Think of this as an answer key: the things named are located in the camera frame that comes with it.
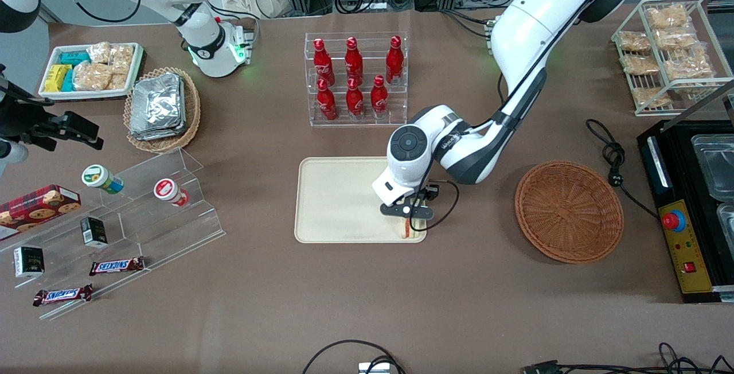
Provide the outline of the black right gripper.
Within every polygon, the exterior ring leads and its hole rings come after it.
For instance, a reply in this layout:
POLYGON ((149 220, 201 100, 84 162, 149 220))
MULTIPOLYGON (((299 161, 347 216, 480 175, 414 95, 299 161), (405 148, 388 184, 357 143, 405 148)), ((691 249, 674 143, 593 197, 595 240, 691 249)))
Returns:
POLYGON ((55 151, 58 141, 80 142, 96 151, 103 148, 99 126, 81 115, 66 111, 55 117, 45 107, 55 105, 53 100, 35 100, 15 92, 2 92, 1 137, 12 142, 24 142, 55 151), (37 133, 35 128, 55 117, 60 133, 37 133))

